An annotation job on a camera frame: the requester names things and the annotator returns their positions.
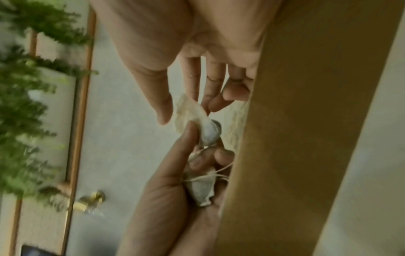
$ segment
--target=brass door handle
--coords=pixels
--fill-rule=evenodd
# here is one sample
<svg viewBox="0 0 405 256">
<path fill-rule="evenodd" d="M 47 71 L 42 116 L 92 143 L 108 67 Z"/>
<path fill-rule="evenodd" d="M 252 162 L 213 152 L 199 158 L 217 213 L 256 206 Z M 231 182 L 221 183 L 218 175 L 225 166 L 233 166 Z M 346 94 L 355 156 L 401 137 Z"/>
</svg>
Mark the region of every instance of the brass door handle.
<svg viewBox="0 0 405 256">
<path fill-rule="evenodd" d="M 91 196 L 81 197 L 73 204 L 73 209 L 84 213 L 94 211 L 100 204 L 105 201 L 105 194 L 103 191 L 95 191 Z"/>
</svg>

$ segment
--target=dark object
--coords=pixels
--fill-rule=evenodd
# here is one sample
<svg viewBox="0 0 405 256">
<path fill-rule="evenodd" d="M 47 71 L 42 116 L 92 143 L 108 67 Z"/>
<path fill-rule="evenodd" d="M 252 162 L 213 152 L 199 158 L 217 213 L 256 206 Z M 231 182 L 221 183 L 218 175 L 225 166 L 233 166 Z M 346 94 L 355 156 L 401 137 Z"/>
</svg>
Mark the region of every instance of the dark object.
<svg viewBox="0 0 405 256">
<path fill-rule="evenodd" d="M 21 256 L 59 256 L 59 255 L 50 253 L 48 251 L 44 251 L 42 249 L 33 246 L 23 245 L 21 247 Z"/>
</svg>

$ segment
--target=skin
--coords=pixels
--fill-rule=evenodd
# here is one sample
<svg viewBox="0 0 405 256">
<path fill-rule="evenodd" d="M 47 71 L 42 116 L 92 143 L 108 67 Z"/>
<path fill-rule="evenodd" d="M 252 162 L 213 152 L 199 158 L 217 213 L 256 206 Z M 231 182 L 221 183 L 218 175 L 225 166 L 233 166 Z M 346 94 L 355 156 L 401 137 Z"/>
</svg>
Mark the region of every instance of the skin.
<svg viewBox="0 0 405 256">
<path fill-rule="evenodd" d="M 160 124 L 173 113 L 167 68 L 177 57 L 185 91 L 196 101 L 201 56 L 207 58 L 201 102 L 207 113 L 248 99 L 266 27 L 281 1 L 91 0 Z M 229 79 L 222 89 L 226 67 Z"/>
<path fill-rule="evenodd" d="M 181 177 L 198 136 L 197 125 L 190 122 L 163 159 L 146 185 L 117 256 L 213 255 L 227 183 L 217 181 L 212 204 L 207 207 L 197 207 L 188 197 Z M 189 167 L 204 174 L 206 167 L 221 168 L 233 159 L 230 151 L 209 148 Z"/>
</svg>

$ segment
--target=tea bag string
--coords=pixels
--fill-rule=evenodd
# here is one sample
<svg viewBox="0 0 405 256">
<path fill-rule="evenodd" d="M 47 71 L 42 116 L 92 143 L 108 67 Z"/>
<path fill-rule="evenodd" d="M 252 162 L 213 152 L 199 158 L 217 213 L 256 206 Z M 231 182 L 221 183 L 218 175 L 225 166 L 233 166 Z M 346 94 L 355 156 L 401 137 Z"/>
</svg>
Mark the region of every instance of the tea bag string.
<svg viewBox="0 0 405 256">
<path fill-rule="evenodd" d="M 227 168 L 231 167 L 232 165 L 233 165 L 233 162 L 230 163 L 229 165 L 219 169 L 219 170 L 216 170 L 215 172 L 211 172 L 211 173 L 208 173 L 206 175 L 198 176 L 198 177 L 191 178 L 191 179 L 188 179 L 188 180 L 183 180 L 183 182 L 193 182 L 193 181 L 198 181 L 198 180 L 205 179 L 207 177 L 213 177 L 213 176 L 215 176 L 215 177 L 217 177 L 217 178 L 219 178 L 221 180 L 225 180 L 225 181 L 229 182 L 228 176 L 223 175 L 223 174 L 219 174 L 219 172 L 222 172 L 222 171 L 226 170 Z"/>
</svg>

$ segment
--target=door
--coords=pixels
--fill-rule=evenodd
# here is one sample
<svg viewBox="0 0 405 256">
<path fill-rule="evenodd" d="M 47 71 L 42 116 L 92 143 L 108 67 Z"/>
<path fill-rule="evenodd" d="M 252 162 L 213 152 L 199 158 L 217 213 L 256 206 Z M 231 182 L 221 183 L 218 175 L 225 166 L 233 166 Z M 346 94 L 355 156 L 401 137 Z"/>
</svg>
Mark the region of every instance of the door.
<svg viewBox="0 0 405 256">
<path fill-rule="evenodd" d="M 97 212 L 73 212 L 67 244 L 67 255 L 72 256 L 115 254 L 147 180 L 179 137 L 172 122 L 163 127 L 157 124 L 154 111 L 99 22 L 92 69 L 99 75 L 92 76 L 89 86 L 75 200 L 97 190 L 105 193 L 106 200 Z M 202 69 L 205 78 L 204 62 Z M 178 61 L 168 76 L 176 103 L 184 92 Z M 224 124 L 232 108 L 212 118 Z"/>
</svg>

